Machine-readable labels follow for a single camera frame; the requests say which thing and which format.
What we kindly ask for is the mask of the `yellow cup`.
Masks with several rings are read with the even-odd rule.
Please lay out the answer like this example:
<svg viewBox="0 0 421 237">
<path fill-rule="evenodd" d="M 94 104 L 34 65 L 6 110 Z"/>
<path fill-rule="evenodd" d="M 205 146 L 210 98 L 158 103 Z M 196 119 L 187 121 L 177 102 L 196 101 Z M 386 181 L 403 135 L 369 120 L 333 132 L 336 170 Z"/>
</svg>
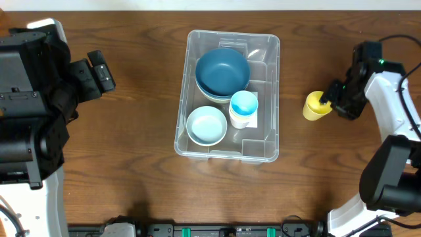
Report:
<svg viewBox="0 0 421 237">
<path fill-rule="evenodd" d="M 333 110 L 330 101 L 325 104 L 320 102 L 323 93 L 322 91 L 314 91 L 307 96 L 302 111 L 307 120 L 318 120 Z"/>
<path fill-rule="evenodd" d="M 255 111 L 253 114 L 251 115 L 240 115 L 238 113 L 236 113 L 233 110 L 230 110 L 231 114 L 233 117 L 235 117 L 236 119 L 242 119 L 242 120 L 249 120 L 249 119 L 253 119 L 255 116 L 257 116 L 257 112 Z"/>
</svg>

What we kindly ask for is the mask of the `light blue cup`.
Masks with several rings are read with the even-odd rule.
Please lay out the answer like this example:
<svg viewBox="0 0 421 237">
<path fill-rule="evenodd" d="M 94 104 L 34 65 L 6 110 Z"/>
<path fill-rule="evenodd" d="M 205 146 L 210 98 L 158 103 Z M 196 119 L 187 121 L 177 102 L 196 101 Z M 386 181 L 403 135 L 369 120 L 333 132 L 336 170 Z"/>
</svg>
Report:
<svg viewBox="0 0 421 237">
<path fill-rule="evenodd" d="M 240 115 L 248 115 L 247 110 L 247 96 L 249 91 L 243 90 L 233 94 L 230 101 L 230 106 L 233 111 Z"/>
</svg>

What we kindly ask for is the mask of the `cream cup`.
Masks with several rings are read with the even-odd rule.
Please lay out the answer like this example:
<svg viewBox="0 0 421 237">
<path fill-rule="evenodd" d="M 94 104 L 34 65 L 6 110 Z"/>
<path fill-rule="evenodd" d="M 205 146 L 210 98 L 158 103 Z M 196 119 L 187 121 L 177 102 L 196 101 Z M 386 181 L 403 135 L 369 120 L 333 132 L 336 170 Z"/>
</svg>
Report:
<svg viewBox="0 0 421 237">
<path fill-rule="evenodd" d="M 232 126 L 236 127 L 237 129 L 245 128 L 247 125 L 253 122 L 254 119 L 255 119 L 255 115 L 252 115 L 248 118 L 239 118 L 233 113 L 230 113 L 230 120 L 231 120 Z"/>
</svg>

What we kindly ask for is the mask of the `grey bowl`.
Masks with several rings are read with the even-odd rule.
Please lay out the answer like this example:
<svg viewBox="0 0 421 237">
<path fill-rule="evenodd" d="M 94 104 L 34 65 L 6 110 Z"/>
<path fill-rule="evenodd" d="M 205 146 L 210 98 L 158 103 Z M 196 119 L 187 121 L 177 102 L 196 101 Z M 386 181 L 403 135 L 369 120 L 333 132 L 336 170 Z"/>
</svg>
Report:
<svg viewBox="0 0 421 237">
<path fill-rule="evenodd" d="M 210 147 L 223 140 L 228 130 L 228 122 L 219 109 L 202 106 L 189 114 L 186 130 L 194 143 Z"/>
</svg>

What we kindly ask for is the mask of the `dark blue bowl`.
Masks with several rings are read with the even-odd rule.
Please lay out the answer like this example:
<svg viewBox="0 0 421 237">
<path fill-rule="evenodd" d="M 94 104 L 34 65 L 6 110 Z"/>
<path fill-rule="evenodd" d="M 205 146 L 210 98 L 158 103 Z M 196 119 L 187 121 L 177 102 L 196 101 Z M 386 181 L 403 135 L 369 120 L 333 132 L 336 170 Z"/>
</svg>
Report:
<svg viewBox="0 0 421 237">
<path fill-rule="evenodd" d="M 199 90 L 205 95 L 205 96 L 207 96 L 207 97 L 211 97 L 211 98 L 214 98 L 214 99 L 221 99 L 221 100 L 225 100 L 225 99 L 230 99 L 232 96 L 233 96 L 233 94 L 232 95 L 213 95 L 213 94 L 211 94 L 211 93 L 209 93 L 209 92 L 207 92 L 200 84 L 199 84 L 199 82 L 198 82 L 198 80 L 195 80 L 195 82 L 196 82 L 196 84 L 197 84 L 197 86 L 198 86 L 198 88 L 199 88 Z M 246 83 L 246 85 L 245 85 L 245 87 L 243 88 L 243 90 L 244 89 L 246 89 L 247 88 L 247 86 L 249 85 L 249 82 L 250 81 L 248 81 L 248 83 Z"/>
<path fill-rule="evenodd" d="M 247 59 L 230 48 L 206 52 L 195 67 L 198 86 L 215 97 L 231 97 L 244 90 L 250 81 L 251 69 Z"/>
</svg>

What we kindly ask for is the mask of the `cream bowl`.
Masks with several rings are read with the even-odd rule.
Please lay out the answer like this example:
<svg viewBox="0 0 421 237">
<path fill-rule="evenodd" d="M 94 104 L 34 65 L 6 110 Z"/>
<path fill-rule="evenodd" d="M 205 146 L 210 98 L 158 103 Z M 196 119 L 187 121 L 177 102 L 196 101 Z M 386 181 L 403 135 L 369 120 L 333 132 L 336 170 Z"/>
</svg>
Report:
<svg viewBox="0 0 421 237">
<path fill-rule="evenodd" d="M 221 99 L 214 99 L 214 98 L 211 98 L 211 97 L 207 97 L 207 96 L 205 96 L 208 100 L 210 100 L 210 101 L 212 101 L 212 102 L 215 102 L 215 103 L 219 103 L 219 104 L 225 104 L 225 103 L 229 103 L 230 102 L 230 100 L 231 100 L 231 98 L 230 99 L 225 99 L 225 100 L 221 100 Z"/>
</svg>

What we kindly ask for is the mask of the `pink cup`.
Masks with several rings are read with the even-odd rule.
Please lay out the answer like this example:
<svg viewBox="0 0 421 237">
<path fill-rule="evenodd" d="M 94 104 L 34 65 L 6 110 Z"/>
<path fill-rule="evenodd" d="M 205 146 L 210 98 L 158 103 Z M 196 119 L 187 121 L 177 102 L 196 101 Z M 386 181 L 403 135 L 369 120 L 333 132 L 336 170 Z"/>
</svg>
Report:
<svg viewBox="0 0 421 237">
<path fill-rule="evenodd" d="M 236 119 L 235 117 L 230 117 L 231 124 L 236 129 L 244 129 L 251 121 L 249 120 L 242 120 L 242 119 Z"/>
</svg>

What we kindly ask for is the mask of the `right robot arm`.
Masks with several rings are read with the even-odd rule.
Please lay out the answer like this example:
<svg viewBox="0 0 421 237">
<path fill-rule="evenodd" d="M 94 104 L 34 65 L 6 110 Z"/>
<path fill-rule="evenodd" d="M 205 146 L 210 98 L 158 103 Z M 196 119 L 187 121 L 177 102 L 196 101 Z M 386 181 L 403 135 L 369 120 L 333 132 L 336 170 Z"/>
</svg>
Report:
<svg viewBox="0 0 421 237">
<path fill-rule="evenodd" d="M 339 90 L 329 95 L 339 115 L 356 119 L 370 103 L 382 144 L 363 170 L 359 192 L 328 213 L 328 236 L 359 236 L 381 221 L 420 212 L 420 117 L 402 64 L 383 59 L 354 62 Z"/>
</svg>

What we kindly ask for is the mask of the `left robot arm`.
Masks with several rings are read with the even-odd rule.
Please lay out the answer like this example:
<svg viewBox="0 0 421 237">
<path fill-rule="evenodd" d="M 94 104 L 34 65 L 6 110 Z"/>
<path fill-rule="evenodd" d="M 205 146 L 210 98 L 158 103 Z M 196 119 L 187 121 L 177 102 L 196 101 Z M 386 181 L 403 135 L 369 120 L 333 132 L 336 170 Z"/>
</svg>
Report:
<svg viewBox="0 0 421 237">
<path fill-rule="evenodd" d="M 116 84 L 99 50 L 72 61 L 53 18 L 1 38 L 1 222 L 7 236 L 68 236 L 63 149 L 77 106 Z"/>
</svg>

